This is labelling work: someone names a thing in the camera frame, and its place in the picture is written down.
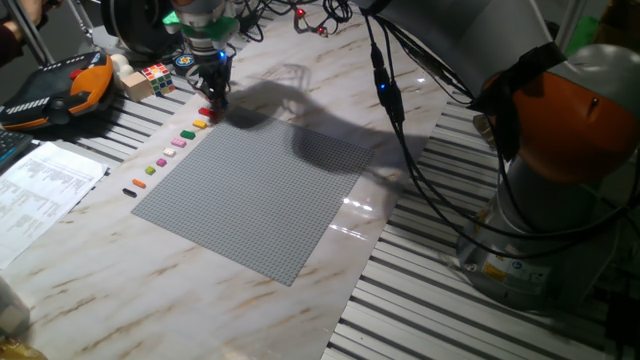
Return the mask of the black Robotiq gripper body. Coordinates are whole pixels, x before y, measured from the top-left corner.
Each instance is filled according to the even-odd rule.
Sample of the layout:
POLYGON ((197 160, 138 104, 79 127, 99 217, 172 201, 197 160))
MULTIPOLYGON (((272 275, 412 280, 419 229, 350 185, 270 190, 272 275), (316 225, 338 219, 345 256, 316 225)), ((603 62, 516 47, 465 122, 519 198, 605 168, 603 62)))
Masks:
POLYGON ((206 98, 224 98, 231 78, 232 60, 228 57, 203 63, 199 67, 199 90, 206 98))

